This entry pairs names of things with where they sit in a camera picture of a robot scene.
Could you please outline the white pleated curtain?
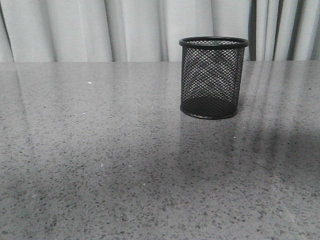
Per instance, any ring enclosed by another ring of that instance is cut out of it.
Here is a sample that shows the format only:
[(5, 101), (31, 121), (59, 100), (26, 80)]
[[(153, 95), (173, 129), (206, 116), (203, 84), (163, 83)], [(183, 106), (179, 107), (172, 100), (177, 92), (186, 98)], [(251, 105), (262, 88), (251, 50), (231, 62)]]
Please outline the white pleated curtain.
[(249, 40), (250, 61), (318, 60), (317, 0), (3, 0), (2, 62), (179, 61), (179, 40)]

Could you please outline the black mesh pen bucket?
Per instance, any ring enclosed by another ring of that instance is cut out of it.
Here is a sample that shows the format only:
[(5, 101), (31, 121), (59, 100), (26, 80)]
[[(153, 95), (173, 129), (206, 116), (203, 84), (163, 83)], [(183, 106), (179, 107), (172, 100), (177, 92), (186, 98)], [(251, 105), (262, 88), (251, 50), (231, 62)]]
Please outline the black mesh pen bucket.
[(195, 36), (182, 47), (180, 110), (195, 118), (228, 119), (238, 112), (247, 39)]

